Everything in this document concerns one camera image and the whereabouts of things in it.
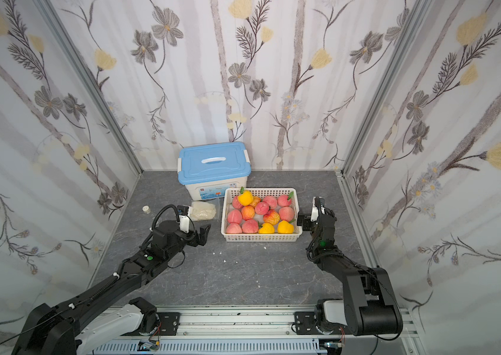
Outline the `pink peach top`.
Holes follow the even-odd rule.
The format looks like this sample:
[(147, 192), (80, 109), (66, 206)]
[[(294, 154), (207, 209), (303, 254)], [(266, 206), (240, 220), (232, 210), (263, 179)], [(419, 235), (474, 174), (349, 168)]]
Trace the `pink peach top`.
[(243, 233), (242, 227), (238, 223), (230, 223), (226, 228), (225, 228), (225, 233), (228, 235), (239, 235)]

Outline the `orange red peach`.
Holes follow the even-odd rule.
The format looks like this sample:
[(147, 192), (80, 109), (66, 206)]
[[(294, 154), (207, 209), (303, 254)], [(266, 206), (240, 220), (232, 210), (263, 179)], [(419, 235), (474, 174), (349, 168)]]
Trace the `orange red peach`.
[(271, 209), (263, 215), (263, 222), (275, 226), (280, 222), (280, 214), (276, 210)]

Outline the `pink peach bottom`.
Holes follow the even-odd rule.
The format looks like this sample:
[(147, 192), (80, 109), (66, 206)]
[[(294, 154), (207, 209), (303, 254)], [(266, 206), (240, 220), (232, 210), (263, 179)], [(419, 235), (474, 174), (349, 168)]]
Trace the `pink peach bottom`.
[(261, 201), (260, 203), (257, 204), (256, 207), (254, 207), (255, 214), (264, 216), (270, 211), (269, 205), (266, 204), (265, 202)]

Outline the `pink peach second row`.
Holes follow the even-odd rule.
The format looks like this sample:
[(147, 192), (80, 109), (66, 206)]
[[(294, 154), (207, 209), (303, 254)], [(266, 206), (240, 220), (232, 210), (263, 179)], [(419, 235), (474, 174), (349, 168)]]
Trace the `pink peach second row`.
[(258, 231), (259, 231), (259, 223), (254, 219), (246, 220), (242, 224), (243, 234), (257, 234)]

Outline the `white perforated plastic basket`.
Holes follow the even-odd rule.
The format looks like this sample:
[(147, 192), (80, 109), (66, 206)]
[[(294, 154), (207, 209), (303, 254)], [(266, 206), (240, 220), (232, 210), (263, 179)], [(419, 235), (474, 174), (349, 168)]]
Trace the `white perforated plastic basket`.
[(225, 191), (221, 232), (228, 242), (295, 242), (299, 203), (293, 188)]

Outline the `orange pink peach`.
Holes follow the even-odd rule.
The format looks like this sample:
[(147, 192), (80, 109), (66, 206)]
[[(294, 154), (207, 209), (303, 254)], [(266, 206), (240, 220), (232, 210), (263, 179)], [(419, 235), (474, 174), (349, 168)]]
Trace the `orange pink peach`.
[(243, 220), (252, 220), (255, 216), (255, 208), (251, 205), (244, 206), (241, 208), (241, 215)]

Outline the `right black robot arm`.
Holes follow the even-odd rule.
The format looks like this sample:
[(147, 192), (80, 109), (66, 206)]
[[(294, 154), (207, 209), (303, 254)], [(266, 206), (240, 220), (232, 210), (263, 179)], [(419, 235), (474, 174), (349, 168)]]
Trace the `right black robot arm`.
[(300, 213), (297, 224), (311, 233), (307, 259), (342, 285), (340, 299), (319, 300), (315, 327), (322, 334), (343, 328), (354, 336), (375, 336), (385, 341), (400, 337), (403, 319), (385, 269), (353, 261), (335, 241), (336, 216), (321, 197), (313, 198), (310, 214)]

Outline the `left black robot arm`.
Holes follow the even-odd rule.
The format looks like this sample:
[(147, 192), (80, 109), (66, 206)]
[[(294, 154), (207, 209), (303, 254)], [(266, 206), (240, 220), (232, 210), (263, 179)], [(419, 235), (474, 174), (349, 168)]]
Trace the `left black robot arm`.
[(128, 318), (135, 320), (135, 325), (117, 325), (102, 313), (132, 291), (148, 285), (186, 246), (204, 246), (210, 229), (205, 224), (184, 232), (177, 220), (152, 227), (139, 250), (124, 259), (111, 276), (56, 306), (43, 303), (33, 309), (13, 354), (87, 354), (121, 334), (154, 330), (156, 309), (145, 300), (128, 304)]

